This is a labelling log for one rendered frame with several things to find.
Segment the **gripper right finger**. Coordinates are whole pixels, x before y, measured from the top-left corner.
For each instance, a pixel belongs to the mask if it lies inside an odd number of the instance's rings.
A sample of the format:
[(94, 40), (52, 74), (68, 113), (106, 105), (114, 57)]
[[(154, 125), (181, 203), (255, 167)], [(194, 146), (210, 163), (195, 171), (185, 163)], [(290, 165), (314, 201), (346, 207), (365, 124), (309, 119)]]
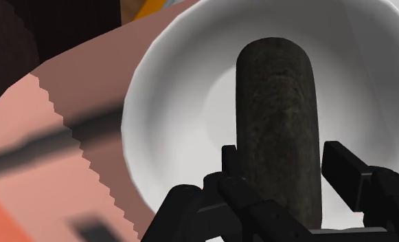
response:
[(368, 166), (342, 143), (323, 146), (321, 173), (353, 212), (362, 228), (321, 235), (323, 242), (399, 242), (399, 173)]

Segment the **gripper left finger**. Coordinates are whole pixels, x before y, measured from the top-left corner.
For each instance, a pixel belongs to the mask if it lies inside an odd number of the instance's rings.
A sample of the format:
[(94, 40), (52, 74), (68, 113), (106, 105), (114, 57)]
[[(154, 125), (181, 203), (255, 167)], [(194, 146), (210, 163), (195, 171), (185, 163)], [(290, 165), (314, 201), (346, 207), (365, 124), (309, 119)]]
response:
[(141, 242), (316, 242), (314, 235), (272, 199), (243, 179), (236, 147), (222, 147), (222, 170), (203, 187), (173, 187)]

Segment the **dark grey-brown rounded cylinder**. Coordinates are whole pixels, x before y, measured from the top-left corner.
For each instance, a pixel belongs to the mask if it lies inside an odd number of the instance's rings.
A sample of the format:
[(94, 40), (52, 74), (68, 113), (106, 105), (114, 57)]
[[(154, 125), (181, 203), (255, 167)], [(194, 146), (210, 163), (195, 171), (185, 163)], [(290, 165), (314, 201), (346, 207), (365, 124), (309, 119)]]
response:
[(294, 42), (261, 38), (236, 61), (237, 150), (246, 181), (308, 229), (322, 223), (312, 65)]

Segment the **white bowl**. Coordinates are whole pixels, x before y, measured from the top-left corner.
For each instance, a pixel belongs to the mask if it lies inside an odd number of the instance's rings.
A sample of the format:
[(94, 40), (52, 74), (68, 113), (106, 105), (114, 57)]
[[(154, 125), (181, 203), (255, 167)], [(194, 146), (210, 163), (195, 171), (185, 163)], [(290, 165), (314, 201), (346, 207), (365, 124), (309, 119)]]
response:
[[(389, 0), (199, 0), (152, 42), (124, 101), (124, 159), (155, 215), (173, 187), (202, 188), (222, 170), (223, 146), (237, 150), (236, 61), (271, 37), (310, 59), (320, 167), (324, 143), (337, 141), (368, 166), (399, 173), (399, 9)], [(322, 173), (321, 196), (321, 227), (300, 223), (316, 242), (364, 226)]]

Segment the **pink table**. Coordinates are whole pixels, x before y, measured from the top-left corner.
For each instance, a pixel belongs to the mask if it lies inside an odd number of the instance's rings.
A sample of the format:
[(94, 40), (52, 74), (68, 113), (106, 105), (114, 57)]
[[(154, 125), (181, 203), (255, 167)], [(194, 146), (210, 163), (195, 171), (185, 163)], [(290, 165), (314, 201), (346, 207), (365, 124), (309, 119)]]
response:
[(196, 1), (122, 25), (120, 0), (0, 0), (0, 242), (140, 242), (154, 215), (122, 154), (124, 96)]

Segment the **orange object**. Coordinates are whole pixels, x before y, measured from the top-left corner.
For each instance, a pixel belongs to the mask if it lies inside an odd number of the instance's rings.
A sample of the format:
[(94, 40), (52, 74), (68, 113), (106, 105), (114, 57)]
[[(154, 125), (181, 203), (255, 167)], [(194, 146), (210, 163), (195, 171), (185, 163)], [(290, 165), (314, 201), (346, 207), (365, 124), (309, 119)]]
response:
[(122, 25), (182, 1), (184, 0), (120, 0)]

